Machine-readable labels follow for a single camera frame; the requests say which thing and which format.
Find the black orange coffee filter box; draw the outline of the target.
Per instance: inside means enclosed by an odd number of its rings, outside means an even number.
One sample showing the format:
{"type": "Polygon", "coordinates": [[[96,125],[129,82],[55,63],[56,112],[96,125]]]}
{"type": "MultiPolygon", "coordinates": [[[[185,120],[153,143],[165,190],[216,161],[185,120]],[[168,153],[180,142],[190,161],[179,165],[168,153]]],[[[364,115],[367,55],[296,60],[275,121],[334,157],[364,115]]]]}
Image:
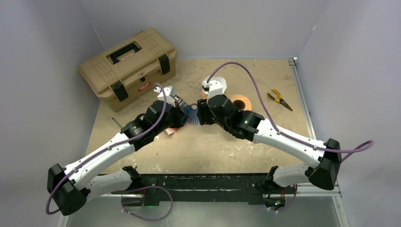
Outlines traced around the black orange coffee filter box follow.
{"type": "MultiPolygon", "coordinates": [[[[188,106],[188,104],[182,98],[180,98],[178,95],[174,95],[173,100],[174,100],[174,104],[179,107],[179,109],[185,116],[184,123],[186,123],[186,121],[188,120],[188,115],[184,111],[185,111],[185,108],[188,106]]],[[[178,130],[179,130],[178,128],[168,128],[165,130],[165,132],[167,135],[171,135],[171,134],[177,132],[178,130]]]]}

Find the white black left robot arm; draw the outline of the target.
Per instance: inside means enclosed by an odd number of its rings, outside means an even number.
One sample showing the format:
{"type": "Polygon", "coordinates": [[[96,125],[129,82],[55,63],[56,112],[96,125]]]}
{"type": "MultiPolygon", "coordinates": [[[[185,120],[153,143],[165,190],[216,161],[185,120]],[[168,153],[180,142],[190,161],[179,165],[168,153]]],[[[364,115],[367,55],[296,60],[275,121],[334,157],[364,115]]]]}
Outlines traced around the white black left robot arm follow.
{"type": "Polygon", "coordinates": [[[84,206],[90,197],[100,193],[100,181],[95,178],[121,158],[130,155],[168,128],[181,128],[188,116],[181,108],[163,101],[155,101],[145,113],[139,114],[128,122],[107,143],[84,158],[61,166],[55,164],[48,170],[47,191],[50,197],[46,203],[46,213],[50,211],[50,202],[57,205],[56,212],[68,216],[84,206]]]}

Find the blue glass dripper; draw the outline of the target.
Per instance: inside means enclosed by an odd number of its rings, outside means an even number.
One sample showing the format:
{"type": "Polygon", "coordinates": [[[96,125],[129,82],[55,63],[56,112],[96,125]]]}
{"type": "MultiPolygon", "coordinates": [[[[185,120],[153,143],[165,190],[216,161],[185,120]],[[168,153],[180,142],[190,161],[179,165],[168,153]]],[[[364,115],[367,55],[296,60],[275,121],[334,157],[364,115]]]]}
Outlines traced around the blue glass dripper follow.
{"type": "Polygon", "coordinates": [[[196,104],[188,105],[184,108],[184,113],[188,116],[187,124],[190,125],[199,125],[200,121],[197,116],[198,113],[198,106],[196,104]]]}

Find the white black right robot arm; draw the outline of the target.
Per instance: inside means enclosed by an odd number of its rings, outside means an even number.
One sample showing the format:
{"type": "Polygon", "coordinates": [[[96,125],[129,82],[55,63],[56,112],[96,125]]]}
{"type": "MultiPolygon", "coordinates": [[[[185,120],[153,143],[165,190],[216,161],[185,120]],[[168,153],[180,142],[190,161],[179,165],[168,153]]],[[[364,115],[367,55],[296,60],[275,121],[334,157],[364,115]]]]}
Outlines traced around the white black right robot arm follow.
{"type": "Polygon", "coordinates": [[[340,156],[318,147],[328,145],[338,150],[340,144],[336,140],[313,140],[283,128],[276,131],[268,119],[253,111],[239,110],[225,95],[200,99],[197,106],[201,125],[217,124],[237,139],[269,145],[301,160],[299,165],[270,169],[265,180],[270,192],[299,183],[311,183],[324,190],[334,189],[340,156]]]}

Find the wooden dripper ring holder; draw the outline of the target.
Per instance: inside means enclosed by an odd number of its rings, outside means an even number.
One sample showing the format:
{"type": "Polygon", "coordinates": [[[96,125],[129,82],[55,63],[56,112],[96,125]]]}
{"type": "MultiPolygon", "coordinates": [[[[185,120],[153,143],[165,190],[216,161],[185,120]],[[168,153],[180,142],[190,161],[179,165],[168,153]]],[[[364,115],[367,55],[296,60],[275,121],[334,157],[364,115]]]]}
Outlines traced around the wooden dripper ring holder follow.
{"type": "Polygon", "coordinates": [[[205,92],[204,90],[201,90],[201,97],[202,97],[202,99],[207,99],[208,98],[208,92],[205,92]]]}

